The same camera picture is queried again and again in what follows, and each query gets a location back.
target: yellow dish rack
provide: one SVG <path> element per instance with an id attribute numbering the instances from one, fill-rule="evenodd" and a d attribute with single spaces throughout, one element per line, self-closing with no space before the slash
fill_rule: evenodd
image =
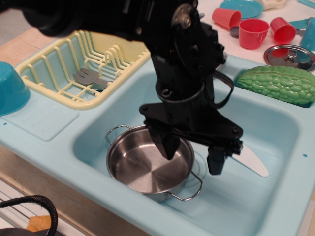
<path id="1" fill-rule="evenodd" d="M 15 69 L 26 86 L 76 110 L 93 108 L 103 102 L 131 74 L 150 58 L 142 42 L 76 31 L 23 61 Z M 80 68 L 97 71 L 110 81 L 105 89 L 97 84 L 84 86 L 73 74 Z"/>

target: metal pot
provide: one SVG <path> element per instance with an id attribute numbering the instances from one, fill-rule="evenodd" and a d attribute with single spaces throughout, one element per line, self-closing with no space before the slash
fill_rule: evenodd
<path id="1" fill-rule="evenodd" d="M 127 127 L 113 143 L 109 135 L 115 129 Z M 106 136 L 111 144 L 107 153 L 107 169 L 112 178 L 131 189 L 162 202 L 173 196 L 188 201 L 197 196 L 202 188 L 202 180 L 192 172 L 194 152 L 189 141 L 182 140 L 172 160 L 167 160 L 159 152 L 145 125 L 130 128 L 119 125 Z M 192 173 L 199 181 L 198 191 L 189 198 L 177 196 Z"/>

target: black robotic arm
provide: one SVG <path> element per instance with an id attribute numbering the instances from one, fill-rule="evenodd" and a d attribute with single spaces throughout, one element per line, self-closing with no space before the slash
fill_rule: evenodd
<path id="1" fill-rule="evenodd" d="M 209 172 L 218 175 L 228 156 L 240 154 L 243 130 L 218 112 L 233 82 L 216 71 L 225 63 L 224 47 L 217 32 L 200 21 L 197 6 L 196 0 L 0 0 L 0 12 L 22 10 L 47 36 L 88 30 L 144 42 L 162 101 L 140 107 L 153 141 L 167 159 L 180 138 L 208 146 Z M 231 87 L 219 104 L 214 103 L 214 77 Z"/>

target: wire handle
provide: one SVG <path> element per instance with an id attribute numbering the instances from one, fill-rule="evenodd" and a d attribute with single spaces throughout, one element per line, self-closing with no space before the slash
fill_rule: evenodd
<path id="1" fill-rule="evenodd" d="M 199 180 L 199 182 L 200 182 L 200 187 L 199 187 L 198 191 L 197 191 L 194 195 L 192 195 L 192 196 L 189 197 L 189 198 L 181 198 L 181 197 L 179 197 L 179 196 L 177 196 L 176 194 L 171 193 L 171 192 L 166 192 L 165 195 L 170 194 L 170 195 L 172 195 L 174 198 L 177 198 L 177 199 L 179 199 L 179 200 L 181 200 L 181 201 L 183 201 L 183 202 L 189 201 L 189 200 L 193 199 L 194 197 L 196 197 L 196 196 L 201 192 L 203 181 L 202 181 L 201 178 L 199 178 L 194 172 L 191 172 L 191 173 L 192 173 L 192 174 L 197 178 L 197 180 Z"/>
<path id="2" fill-rule="evenodd" d="M 106 135 L 106 139 L 109 142 L 109 144 L 112 144 L 112 142 L 109 140 L 109 135 L 111 134 L 111 132 L 113 132 L 115 129 L 121 128 L 121 127 L 127 127 L 128 129 L 131 129 L 130 126 L 126 125 L 126 124 L 121 124 L 116 126 L 115 128 L 112 128 Z"/>

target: metal lid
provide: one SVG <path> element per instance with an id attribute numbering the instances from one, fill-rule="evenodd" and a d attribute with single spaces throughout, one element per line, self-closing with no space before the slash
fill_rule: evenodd
<path id="1" fill-rule="evenodd" d="M 280 65 L 312 71 L 315 69 L 315 55 L 309 50 L 296 45 L 276 45 L 264 53 L 268 65 Z"/>

